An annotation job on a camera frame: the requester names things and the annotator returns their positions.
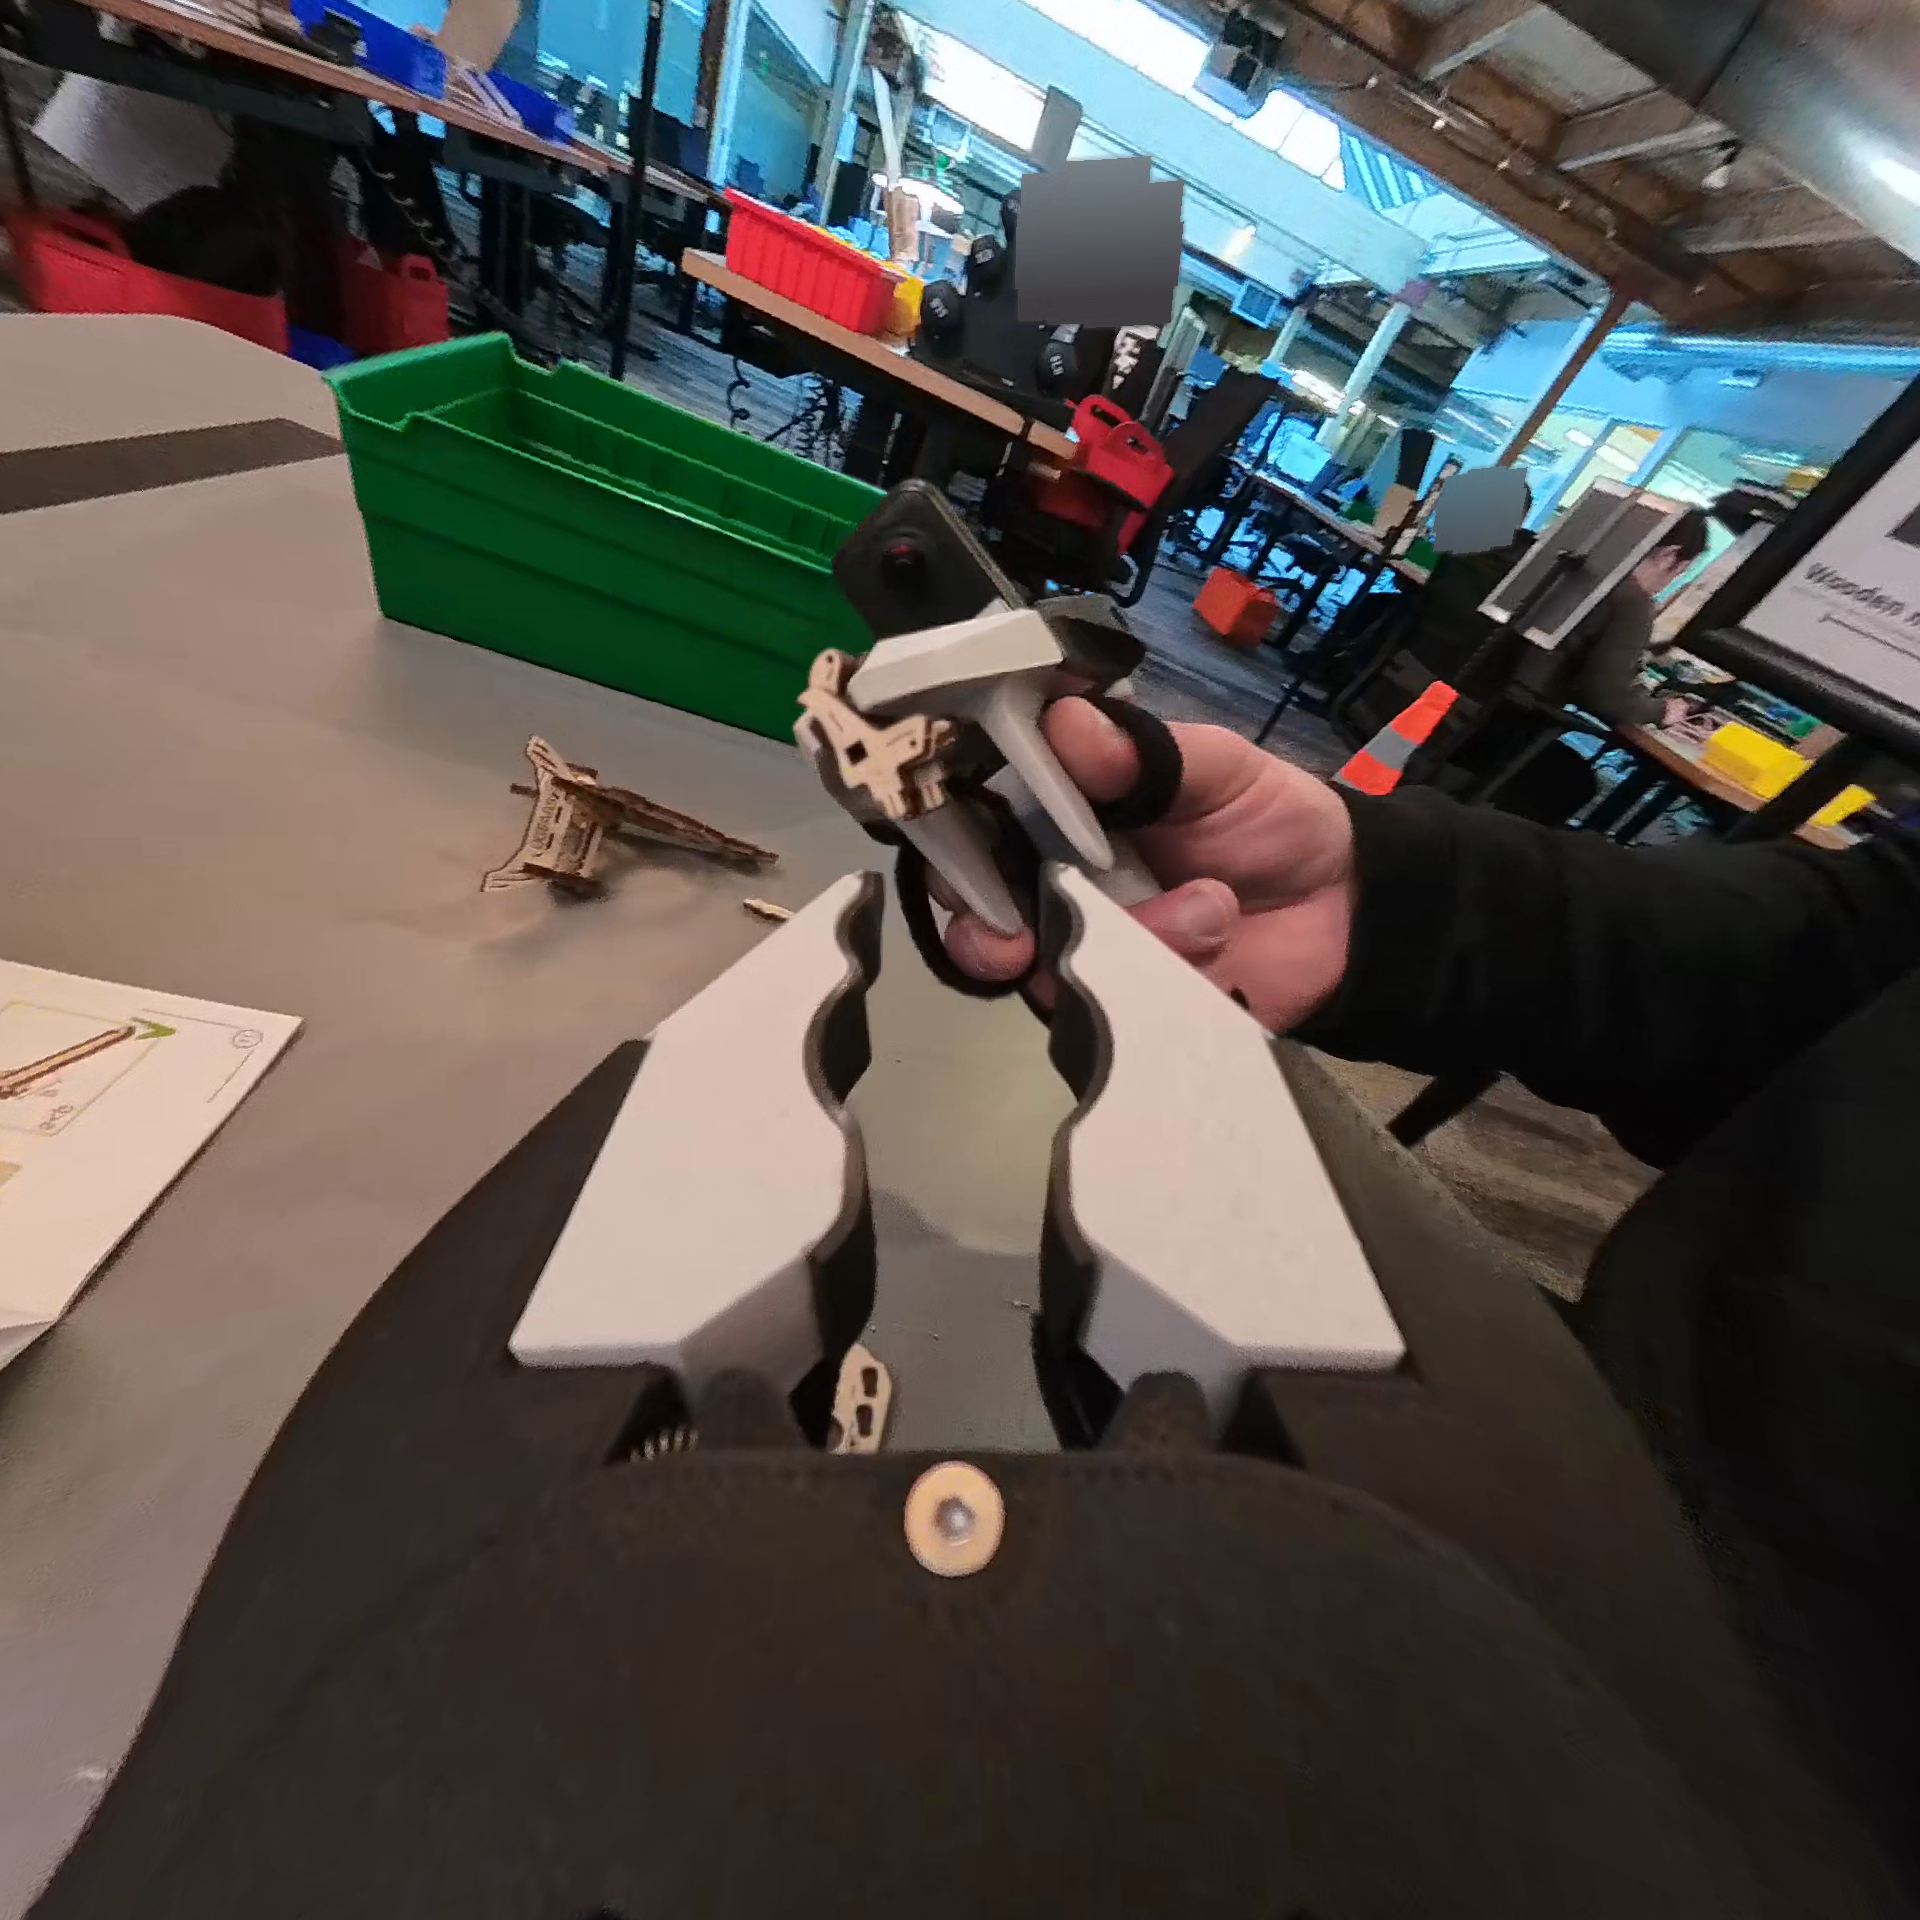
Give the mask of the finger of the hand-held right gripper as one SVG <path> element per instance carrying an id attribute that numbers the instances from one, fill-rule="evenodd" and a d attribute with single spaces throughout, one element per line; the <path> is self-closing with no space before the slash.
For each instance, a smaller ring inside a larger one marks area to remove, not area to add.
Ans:
<path id="1" fill-rule="evenodd" d="M 845 702 L 865 716 L 947 714 L 938 698 L 1062 666 L 1065 650 L 1038 610 L 987 608 L 877 639 L 853 668 Z"/>
<path id="2" fill-rule="evenodd" d="M 806 693 L 801 698 L 794 735 L 834 804 L 874 804 L 858 773 L 874 744 L 874 725 L 858 709 L 834 694 Z"/>

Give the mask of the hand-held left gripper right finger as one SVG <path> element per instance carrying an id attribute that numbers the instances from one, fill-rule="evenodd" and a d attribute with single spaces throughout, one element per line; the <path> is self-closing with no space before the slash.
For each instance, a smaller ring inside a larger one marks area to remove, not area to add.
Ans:
<path id="1" fill-rule="evenodd" d="M 1062 1429 L 1182 1375 L 1213 1429 L 1250 1375 L 1392 1375 L 1409 1344 L 1273 1037 L 1077 868 L 1041 883 L 1048 1165 L 1036 1350 Z"/>

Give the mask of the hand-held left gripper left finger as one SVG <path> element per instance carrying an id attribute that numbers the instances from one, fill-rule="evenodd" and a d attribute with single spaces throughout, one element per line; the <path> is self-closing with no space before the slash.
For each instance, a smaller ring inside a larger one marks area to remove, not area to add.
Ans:
<path id="1" fill-rule="evenodd" d="M 532 1285 L 531 1370 L 653 1365 L 794 1394 L 874 1309 L 867 1152 L 883 885 L 853 871 L 693 995 L 640 1064 Z"/>

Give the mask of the wooden model plate part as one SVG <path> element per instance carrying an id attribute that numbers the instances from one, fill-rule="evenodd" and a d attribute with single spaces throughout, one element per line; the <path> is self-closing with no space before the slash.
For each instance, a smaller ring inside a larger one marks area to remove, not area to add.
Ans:
<path id="1" fill-rule="evenodd" d="M 845 702 L 845 685 L 854 666 L 853 656 L 834 650 L 817 653 L 801 698 L 818 693 Z M 896 720 L 865 717 L 872 723 L 874 740 L 867 759 L 854 767 L 868 786 L 874 804 L 845 804 L 848 811 L 859 821 L 901 827 L 947 804 L 947 759 L 955 740 L 955 726 L 922 714 Z"/>

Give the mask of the small wooden part with holes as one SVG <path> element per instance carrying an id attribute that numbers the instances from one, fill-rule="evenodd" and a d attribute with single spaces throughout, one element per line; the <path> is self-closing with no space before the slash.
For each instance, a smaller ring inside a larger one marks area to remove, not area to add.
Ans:
<path id="1" fill-rule="evenodd" d="M 848 1346 L 832 1389 L 827 1453 L 877 1453 L 889 1427 L 893 1378 L 889 1367 L 865 1344 Z"/>

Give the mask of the person's right forearm black sleeve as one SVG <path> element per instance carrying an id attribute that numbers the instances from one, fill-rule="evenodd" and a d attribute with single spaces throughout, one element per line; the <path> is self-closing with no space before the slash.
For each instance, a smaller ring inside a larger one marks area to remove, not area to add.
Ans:
<path id="1" fill-rule="evenodd" d="M 1349 814 L 1347 970 L 1297 1035 L 1514 1077 L 1657 1168 L 1916 984 L 1913 829 L 1622 848 L 1424 788 Z"/>

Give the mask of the wooden model assembly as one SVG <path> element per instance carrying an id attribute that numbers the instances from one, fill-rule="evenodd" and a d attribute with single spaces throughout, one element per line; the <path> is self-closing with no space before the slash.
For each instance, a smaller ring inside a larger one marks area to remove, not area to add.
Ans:
<path id="1" fill-rule="evenodd" d="M 478 892 L 498 895 L 524 885 L 547 885 L 571 895 L 600 895 L 609 840 L 626 836 L 649 848 L 669 848 L 716 860 L 739 871 L 765 871 L 780 852 L 747 836 L 716 827 L 680 806 L 640 791 L 606 782 L 595 767 L 561 754 L 544 735 L 531 733 L 524 756 L 532 770 L 512 792 L 529 799 L 529 819 L 517 848 L 492 871 Z"/>

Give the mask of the red tool bag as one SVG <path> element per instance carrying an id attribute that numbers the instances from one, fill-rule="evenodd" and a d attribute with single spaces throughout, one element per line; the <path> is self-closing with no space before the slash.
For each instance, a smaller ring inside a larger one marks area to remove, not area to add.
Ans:
<path id="1" fill-rule="evenodd" d="M 1073 474 L 1118 494 L 1141 514 L 1155 509 L 1173 484 L 1164 443 L 1104 394 L 1075 405 L 1073 440 Z"/>

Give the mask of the wooden workshop table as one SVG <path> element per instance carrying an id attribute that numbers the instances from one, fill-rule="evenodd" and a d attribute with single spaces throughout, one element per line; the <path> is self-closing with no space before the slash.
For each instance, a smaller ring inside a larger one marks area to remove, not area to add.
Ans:
<path id="1" fill-rule="evenodd" d="M 771 378 L 818 378 L 865 405 L 867 426 L 853 428 L 848 456 L 867 484 L 907 475 L 948 484 L 961 470 L 1073 461 L 1065 430 L 761 287 L 720 253 L 686 247 L 680 268 L 724 299 L 718 348 L 731 360 Z"/>

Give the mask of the orange box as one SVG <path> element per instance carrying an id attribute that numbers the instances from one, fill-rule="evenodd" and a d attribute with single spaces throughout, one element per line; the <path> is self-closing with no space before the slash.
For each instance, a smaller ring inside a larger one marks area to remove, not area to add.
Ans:
<path id="1" fill-rule="evenodd" d="M 1190 612 L 1216 639 L 1250 653 L 1273 631 L 1281 602 L 1234 567 L 1213 565 L 1190 602 Z"/>

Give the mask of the orange reflective cone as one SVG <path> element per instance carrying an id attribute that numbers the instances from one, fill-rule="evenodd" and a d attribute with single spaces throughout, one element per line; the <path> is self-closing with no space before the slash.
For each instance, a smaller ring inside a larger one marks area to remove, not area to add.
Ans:
<path id="1" fill-rule="evenodd" d="M 1364 798 L 1392 792 L 1418 751 L 1451 716 L 1453 706 L 1456 688 L 1444 682 L 1432 682 L 1338 767 L 1333 783 Z"/>

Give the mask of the red plastic crate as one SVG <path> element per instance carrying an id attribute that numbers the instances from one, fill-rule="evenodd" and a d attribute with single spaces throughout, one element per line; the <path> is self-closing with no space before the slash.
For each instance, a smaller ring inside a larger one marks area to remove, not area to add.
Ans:
<path id="1" fill-rule="evenodd" d="M 46 315 L 189 320 L 282 356 L 290 324 L 280 295 L 241 295 L 133 259 L 108 221 L 65 208 L 4 205 L 16 278 Z"/>
<path id="2" fill-rule="evenodd" d="M 338 235 L 333 256 L 349 351 L 380 356 L 448 340 L 448 287 L 433 256 L 382 252 L 355 235 Z"/>

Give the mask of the white board on stand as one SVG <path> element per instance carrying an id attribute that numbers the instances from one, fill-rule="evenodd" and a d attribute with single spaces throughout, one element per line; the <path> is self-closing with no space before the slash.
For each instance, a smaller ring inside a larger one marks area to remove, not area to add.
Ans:
<path id="1" fill-rule="evenodd" d="M 1643 486 L 1601 478 L 1553 519 L 1477 612 L 1554 652 L 1667 540 L 1685 509 Z"/>

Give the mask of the person's dark clothing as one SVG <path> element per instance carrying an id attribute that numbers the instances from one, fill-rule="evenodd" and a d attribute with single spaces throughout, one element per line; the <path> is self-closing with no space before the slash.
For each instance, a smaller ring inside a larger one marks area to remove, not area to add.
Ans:
<path id="1" fill-rule="evenodd" d="M 1682 1499 L 1737 1631 L 1916 1916 L 1916 975 L 1670 1158 L 1576 1331 Z"/>

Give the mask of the yellow plastic bin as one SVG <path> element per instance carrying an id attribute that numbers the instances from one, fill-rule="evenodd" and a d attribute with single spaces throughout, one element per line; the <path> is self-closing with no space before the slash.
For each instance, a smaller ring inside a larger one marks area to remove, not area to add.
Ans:
<path id="1" fill-rule="evenodd" d="M 1811 764 L 1794 744 L 1744 723 L 1725 723 L 1701 742 L 1701 766 L 1758 799 L 1777 799 Z"/>

